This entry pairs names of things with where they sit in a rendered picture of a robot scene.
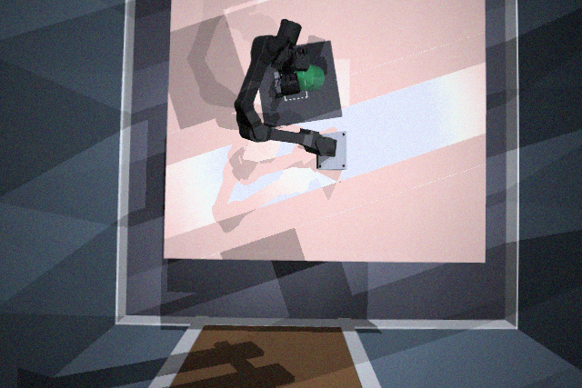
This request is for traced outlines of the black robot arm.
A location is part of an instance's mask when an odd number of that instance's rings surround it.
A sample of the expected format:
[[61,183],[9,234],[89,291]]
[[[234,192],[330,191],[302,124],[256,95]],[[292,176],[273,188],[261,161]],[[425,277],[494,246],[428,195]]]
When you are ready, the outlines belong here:
[[282,70],[289,67],[294,59],[295,67],[291,67],[291,73],[305,72],[309,68],[310,55],[305,47],[298,47],[295,53],[289,49],[296,46],[301,29],[299,23],[282,19],[277,36],[262,35],[253,40],[250,65],[234,102],[239,134],[256,143],[273,140],[300,144],[311,154],[335,157],[337,140],[323,137],[320,132],[309,129],[300,128],[300,132],[295,133],[265,126],[253,105],[266,68],[271,62],[271,67]]

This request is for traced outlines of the green glass bottle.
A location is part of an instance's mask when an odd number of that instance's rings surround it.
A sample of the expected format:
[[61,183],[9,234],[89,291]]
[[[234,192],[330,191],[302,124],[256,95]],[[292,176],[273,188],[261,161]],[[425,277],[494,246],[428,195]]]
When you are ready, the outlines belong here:
[[310,65],[307,71],[295,71],[297,73],[300,90],[316,92],[325,81],[325,74],[321,67]]

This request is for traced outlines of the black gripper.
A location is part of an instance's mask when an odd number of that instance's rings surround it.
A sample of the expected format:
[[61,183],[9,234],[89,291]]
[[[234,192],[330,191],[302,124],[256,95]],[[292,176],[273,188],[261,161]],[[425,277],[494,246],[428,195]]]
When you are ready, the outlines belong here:
[[[281,87],[281,94],[283,96],[299,94],[299,92],[300,92],[297,73],[291,73],[290,72],[291,67],[295,67],[294,66],[294,59],[292,61],[292,64],[289,67],[282,68],[282,70],[277,69],[278,73],[280,74],[280,81],[281,81],[280,87]],[[283,75],[281,75],[281,74],[283,74]]]

